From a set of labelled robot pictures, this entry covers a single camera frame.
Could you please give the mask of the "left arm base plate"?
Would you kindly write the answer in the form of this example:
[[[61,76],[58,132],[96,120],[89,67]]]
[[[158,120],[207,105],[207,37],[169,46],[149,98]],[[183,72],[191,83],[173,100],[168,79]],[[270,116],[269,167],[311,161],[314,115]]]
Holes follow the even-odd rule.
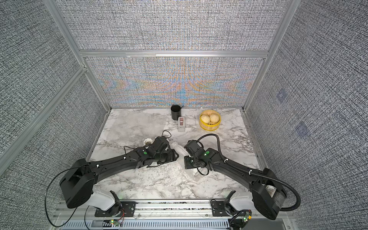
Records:
[[[136,209],[135,201],[121,201],[117,205],[113,205],[107,211],[96,209],[95,217],[133,217]]]

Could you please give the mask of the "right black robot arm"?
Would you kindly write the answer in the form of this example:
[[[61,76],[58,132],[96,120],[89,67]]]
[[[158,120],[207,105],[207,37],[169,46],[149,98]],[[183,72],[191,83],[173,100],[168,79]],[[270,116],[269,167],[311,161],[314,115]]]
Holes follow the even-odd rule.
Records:
[[[283,207],[287,198],[286,185],[270,169],[261,171],[241,165],[218,150],[204,149],[195,140],[190,140],[184,149],[189,153],[185,159],[186,169],[206,168],[240,183],[252,193],[253,204],[264,217],[275,220],[279,212],[288,211]]]

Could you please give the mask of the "tall white ribbed vase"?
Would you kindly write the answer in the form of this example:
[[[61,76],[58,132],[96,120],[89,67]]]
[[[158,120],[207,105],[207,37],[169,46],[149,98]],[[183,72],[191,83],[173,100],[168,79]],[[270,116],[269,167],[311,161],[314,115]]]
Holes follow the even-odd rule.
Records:
[[[183,169],[185,169],[185,159],[184,159],[184,157],[189,156],[189,153],[187,152],[187,150],[183,146],[178,144],[176,141],[172,142],[170,144],[170,147],[171,147],[171,149],[174,149],[175,152],[179,155],[179,157],[176,161],[179,163],[179,165]]]

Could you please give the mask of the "clear bubble wrap sheet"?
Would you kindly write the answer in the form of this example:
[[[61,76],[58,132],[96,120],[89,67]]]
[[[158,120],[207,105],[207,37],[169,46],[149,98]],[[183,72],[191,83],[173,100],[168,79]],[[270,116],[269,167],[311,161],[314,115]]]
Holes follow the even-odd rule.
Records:
[[[206,169],[203,168],[199,168],[200,172],[198,172],[198,170],[196,168],[194,169],[183,169],[184,174],[186,176],[188,176],[190,179],[195,180],[195,181],[199,181],[199,178],[202,176],[200,173],[205,173]]]

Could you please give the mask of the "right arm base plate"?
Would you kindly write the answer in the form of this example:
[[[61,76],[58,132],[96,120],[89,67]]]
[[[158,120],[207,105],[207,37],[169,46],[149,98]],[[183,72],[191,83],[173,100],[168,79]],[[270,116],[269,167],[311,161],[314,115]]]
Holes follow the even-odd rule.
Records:
[[[211,200],[210,201],[212,215],[214,217],[232,217],[235,216],[238,211],[230,205],[229,202]]]

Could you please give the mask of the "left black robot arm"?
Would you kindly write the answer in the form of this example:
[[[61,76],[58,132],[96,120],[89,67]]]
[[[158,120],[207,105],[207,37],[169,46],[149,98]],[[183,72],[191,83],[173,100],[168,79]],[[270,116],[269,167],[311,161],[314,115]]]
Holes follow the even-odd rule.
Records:
[[[102,161],[87,162],[79,159],[60,180],[60,188],[69,209],[85,204],[95,194],[98,182],[123,171],[175,162],[179,154],[170,147],[165,137],[157,137],[152,144]]]

